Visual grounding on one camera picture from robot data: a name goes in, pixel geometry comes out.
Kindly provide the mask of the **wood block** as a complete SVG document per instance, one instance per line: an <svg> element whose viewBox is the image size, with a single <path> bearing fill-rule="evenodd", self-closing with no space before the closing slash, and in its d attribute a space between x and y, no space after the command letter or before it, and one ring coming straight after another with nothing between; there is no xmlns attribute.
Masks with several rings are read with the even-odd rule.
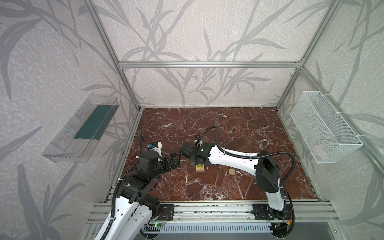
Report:
<svg viewBox="0 0 384 240"><path fill-rule="evenodd" d="M205 171L205 166L204 165L196 165L196 172L202 173Z"/></svg>

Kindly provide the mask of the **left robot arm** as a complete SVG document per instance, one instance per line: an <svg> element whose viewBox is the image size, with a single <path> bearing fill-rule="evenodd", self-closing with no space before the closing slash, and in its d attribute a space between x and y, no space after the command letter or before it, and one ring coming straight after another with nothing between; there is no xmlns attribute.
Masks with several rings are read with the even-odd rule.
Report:
<svg viewBox="0 0 384 240"><path fill-rule="evenodd" d="M160 150L147 150L118 180L111 211L96 240L133 240L142 227L161 214L160 200L149 195L162 174L180 166L181 154L162 157Z"/></svg>

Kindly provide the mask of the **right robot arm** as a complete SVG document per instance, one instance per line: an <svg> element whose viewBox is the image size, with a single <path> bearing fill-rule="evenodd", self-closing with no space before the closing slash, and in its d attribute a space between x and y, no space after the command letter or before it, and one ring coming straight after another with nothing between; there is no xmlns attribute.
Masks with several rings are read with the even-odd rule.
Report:
<svg viewBox="0 0 384 240"><path fill-rule="evenodd" d="M284 210L286 201L282 193L280 167L266 151L250 154L219 148L211 143L185 143L181 154L194 165L223 165L255 176L259 189L266 193L269 208L279 212Z"/></svg>

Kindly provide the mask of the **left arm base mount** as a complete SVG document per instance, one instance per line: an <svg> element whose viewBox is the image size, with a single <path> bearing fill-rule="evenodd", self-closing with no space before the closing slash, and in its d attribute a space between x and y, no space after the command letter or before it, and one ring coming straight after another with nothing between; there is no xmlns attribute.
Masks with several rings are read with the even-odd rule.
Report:
<svg viewBox="0 0 384 240"><path fill-rule="evenodd" d="M172 221L175 213L174 204L160 204L153 210L152 220Z"/></svg>

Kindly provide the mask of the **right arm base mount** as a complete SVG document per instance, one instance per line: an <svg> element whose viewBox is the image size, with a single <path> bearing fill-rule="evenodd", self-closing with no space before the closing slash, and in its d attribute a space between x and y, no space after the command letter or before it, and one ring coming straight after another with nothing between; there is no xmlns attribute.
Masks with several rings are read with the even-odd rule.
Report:
<svg viewBox="0 0 384 240"><path fill-rule="evenodd" d="M251 214L255 220L264 221L288 221L291 219L292 206L286 204L282 211L273 210L268 204L253 204Z"/></svg>

